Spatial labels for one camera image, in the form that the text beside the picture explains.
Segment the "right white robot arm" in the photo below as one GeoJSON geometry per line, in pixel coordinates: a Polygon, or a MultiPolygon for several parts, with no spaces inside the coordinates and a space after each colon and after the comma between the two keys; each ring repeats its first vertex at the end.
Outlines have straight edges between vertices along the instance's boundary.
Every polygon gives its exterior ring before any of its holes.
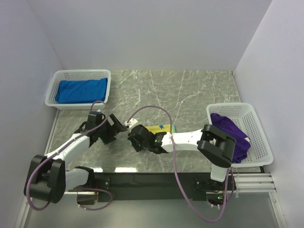
{"type": "Polygon", "coordinates": [[[202,153],[212,163],[209,184],[215,190],[226,184],[226,172],[231,167],[236,146],[234,137],[211,124],[193,132],[156,134],[137,125],[128,133],[128,140],[137,152],[147,149],[155,154],[173,151],[202,153]]]}

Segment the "yellow teal patterned towel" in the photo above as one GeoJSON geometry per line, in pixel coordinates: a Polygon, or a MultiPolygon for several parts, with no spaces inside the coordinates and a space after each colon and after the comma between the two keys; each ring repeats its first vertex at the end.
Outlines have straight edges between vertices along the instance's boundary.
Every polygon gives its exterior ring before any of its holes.
{"type": "Polygon", "coordinates": [[[146,126],[145,128],[147,128],[148,131],[152,132],[153,134],[156,134],[160,132],[169,132],[170,127],[171,127],[170,124],[160,124],[160,125],[146,126]]]}

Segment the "blue towel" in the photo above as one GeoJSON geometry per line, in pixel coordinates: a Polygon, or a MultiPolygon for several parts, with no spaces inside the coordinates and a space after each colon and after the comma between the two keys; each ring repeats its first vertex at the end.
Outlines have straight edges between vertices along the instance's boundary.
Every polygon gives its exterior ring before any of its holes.
{"type": "Polygon", "coordinates": [[[55,100],[59,104],[88,104],[104,101],[107,90],[107,78],[99,80],[63,80],[59,83],[55,100]]]}

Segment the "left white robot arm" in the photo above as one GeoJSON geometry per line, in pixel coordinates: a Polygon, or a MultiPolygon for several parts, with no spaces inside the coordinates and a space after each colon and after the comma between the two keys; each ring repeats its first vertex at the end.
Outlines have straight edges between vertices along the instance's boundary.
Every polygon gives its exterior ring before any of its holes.
{"type": "Polygon", "coordinates": [[[69,171],[70,163],[98,140],[109,144],[116,140],[118,133],[127,130],[128,127],[121,124],[114,114],[91,111],[67,142],[48,155],[36,155],[31,160],[24,195],[27,199],[58,203],[68,190],[77,187],[92,190],[97,186],[94,170],[76,166],[69,171]]]}

